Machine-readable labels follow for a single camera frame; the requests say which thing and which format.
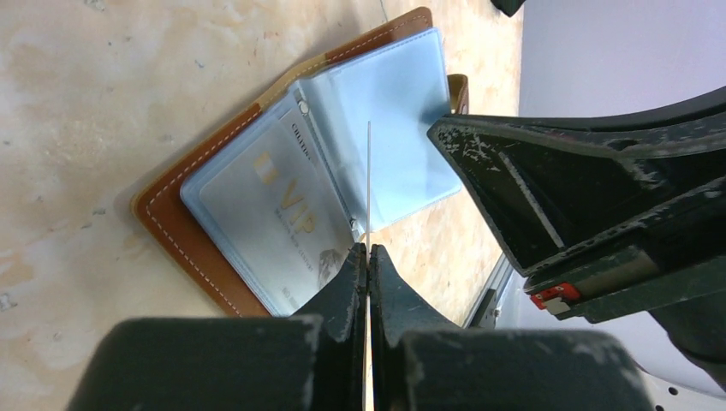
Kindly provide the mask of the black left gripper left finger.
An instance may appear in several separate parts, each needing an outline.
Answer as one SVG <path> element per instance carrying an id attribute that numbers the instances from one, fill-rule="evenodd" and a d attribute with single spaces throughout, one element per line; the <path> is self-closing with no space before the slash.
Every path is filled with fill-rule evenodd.
<path id="1" fill-rule="evenodd" d="M 71 410 L 361 410 L 366 247 L 289 317 L 137 318 L 98 345 Z"/>

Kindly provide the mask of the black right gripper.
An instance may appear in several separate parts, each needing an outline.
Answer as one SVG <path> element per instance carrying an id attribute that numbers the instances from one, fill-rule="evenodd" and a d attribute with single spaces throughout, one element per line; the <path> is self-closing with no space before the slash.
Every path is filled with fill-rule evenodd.
<path id="1" fill-rule="evenodd" d="M 725 383 L 725 91 L 601 117 L 449 114 L 428 137 L 533 303 L 592 324 L 647 312 Z"/>

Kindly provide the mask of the gold credit card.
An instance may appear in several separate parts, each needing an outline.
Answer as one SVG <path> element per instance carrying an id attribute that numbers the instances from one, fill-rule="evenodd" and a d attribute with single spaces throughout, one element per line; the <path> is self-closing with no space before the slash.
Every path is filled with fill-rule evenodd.
<path id="1" fill-rule="evenodd" d="M 375 409 L 372 365 L 372 325 L 370 302 L 370 258 L 371 258 L 371 203 L 372 203 L 372 122 L 366 125 L 366 410 Z"/>

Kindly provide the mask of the brown leather card holder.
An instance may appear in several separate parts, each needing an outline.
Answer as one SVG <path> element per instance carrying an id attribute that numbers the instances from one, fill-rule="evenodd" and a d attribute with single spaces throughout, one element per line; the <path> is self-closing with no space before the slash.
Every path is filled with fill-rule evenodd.
<path id="1" fill-rule="evenodd" d="M 289 316 L 363 235 L 461 190 L 427 133 L 467 105 L 418 7 L 290 68 L 132 211 L 225 313 Z"/>

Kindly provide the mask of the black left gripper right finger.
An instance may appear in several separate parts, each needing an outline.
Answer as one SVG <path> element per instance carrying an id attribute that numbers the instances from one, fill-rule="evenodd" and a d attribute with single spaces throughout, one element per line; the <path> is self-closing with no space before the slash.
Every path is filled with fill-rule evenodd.
<path id="1" fill-rule="evenodd" d="M 464 329 L 370 257 L 378 410 L 649 410 L 634 361 L 596 331 Z"/>

